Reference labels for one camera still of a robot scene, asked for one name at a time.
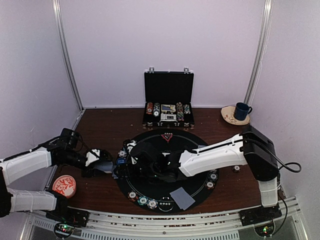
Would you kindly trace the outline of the white blue chips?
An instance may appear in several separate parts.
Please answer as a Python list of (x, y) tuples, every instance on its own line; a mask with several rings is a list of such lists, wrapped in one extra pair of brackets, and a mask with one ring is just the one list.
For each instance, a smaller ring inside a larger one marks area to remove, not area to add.
[(118, 156), (119, 156), (120, 158), (125, 158), (125, 157), (127, 156), (127, 152), (122, 149), (122, 150), (120, 150), (120, 151), (118, 152)]
[(147, 207), (151, 210), (154, 210), (158, 207), (158, 202), (155, 199), (150, 199), (147, 202)]

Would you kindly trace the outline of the green chips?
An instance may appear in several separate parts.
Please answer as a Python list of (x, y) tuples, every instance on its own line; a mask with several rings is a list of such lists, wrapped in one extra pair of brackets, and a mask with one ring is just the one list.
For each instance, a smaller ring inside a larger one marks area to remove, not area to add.
[(211, 173), (210, 174), (210, 180), (212, 182), (216, 182), (218, 180), (218, 175), (216, 173)]
[(141, 206), (144, 206), (148, 203), (148, 198), (145, 197), (145, 196), (140, 196), (137, 200), (138, 204), (141, 205)]

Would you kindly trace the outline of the blue playing card deck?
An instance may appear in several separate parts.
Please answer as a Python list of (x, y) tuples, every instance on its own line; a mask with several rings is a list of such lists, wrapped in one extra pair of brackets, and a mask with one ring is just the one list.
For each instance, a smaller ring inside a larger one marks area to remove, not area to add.
[(94, 168), (106, 174), (112, 174), (114, 170), (114, 165), (111, 161), (98, 162), (95, 164)]

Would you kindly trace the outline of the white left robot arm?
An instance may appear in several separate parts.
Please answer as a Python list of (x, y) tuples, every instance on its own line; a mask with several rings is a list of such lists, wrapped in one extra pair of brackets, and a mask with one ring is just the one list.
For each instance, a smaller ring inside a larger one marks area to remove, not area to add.
[(1, 159), (0, 161), (0, 216), (14, 212), (48, 211), (61, 222), (72, 218), (67, 197), (53, 190), (27, 191), (9, 188), (16, 180), (52, 166), (68, 165), (83, 172), (85, 178), (113, 172), (113, 157), (103, 149), (87, 149), (86, 154), (75, 150), (84, 143), (82, 136), (64, 128), (56, 136), (38, 146)]

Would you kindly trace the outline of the red black chip stack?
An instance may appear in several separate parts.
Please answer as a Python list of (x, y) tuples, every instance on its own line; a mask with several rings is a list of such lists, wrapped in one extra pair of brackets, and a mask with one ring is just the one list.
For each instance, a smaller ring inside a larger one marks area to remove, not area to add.
[(239, 165), (234, 165), (234, 166), (232, 167), (232, 171), (233, 171), (234, 173), (239, 173), (239, 172), (241, 171), (241, 167), (240, 167)]

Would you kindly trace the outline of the red black chips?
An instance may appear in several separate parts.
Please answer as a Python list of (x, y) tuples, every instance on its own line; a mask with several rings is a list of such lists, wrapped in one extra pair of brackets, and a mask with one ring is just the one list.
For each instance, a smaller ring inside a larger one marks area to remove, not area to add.
[(135, 191), (130, 191), (127, 194), (127, 197), (130, 201), (135, 202), (139, 199), (139, 195)]
[(213, 190), (215, 188), (216, 184), (212, 181), (208, 181), (205, 186), (208, 190)]

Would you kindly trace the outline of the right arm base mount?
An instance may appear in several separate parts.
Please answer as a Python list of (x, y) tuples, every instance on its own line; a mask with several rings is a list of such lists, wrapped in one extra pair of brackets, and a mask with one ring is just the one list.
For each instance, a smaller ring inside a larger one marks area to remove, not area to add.
[(274, 220), (281, 216), (282, 211), (279, 206), (259, 206), (239, 212), (242, 226), (254, 225), (256, 234), (263, 238), (271, 237), (277, 232)]

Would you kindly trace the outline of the clear round dealer button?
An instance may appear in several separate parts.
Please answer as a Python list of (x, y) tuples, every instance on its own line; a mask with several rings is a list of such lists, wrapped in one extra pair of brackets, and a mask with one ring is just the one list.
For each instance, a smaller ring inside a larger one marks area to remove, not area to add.
[(170, 212), (174, 207), (174, 201), (171, 197), (169, 196), (163, 196), (159, 201), (158, 201), (158, 208), (162, 212)]

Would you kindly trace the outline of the red triangle all-in marker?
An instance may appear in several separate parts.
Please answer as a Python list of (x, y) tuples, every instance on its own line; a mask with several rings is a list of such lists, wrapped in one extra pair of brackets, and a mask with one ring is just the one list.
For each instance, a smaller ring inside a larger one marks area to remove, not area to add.
[(167, 143), (170, 142), (170, 140), (172, 139), (173, 137), (173, 134), (172, 133), (164, 133), (164, 134), (161, 134), (160, 135)]

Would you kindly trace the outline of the blue small blind button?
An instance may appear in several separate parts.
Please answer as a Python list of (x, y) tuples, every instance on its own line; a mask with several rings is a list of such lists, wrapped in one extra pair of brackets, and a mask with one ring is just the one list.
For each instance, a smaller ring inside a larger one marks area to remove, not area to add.
[(119, 157), (119, 158), (116, 160), (116, 165), (117, 165), (117, 166), (124, 165), (126, 162), (127, 162), (126, 158)]

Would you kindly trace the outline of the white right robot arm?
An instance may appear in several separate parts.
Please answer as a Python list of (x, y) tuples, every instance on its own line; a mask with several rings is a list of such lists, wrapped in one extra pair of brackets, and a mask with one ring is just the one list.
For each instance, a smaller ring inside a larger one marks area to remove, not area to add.
[(144, 132), (124, 142), (113, 172), (138, 206), (173, 213), (202, 203), (221, 168), (243, 165), (258, 182), (262, 206), (256, 216), (266, 221), (276, 212), (279, 168), (273, 142), (251, 126), (212, 145), (179, 129)]

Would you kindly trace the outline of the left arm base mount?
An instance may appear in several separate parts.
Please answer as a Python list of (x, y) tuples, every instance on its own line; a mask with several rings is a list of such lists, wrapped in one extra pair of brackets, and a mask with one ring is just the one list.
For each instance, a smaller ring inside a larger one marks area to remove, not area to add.
[(45, 217), (56, 221), (53, 233), (61, 239), (70, 237), (76, 228), (87, 226), (90, 213), (85, 210), (67, 208), (65, 215), (57, 211), (45, 211)]

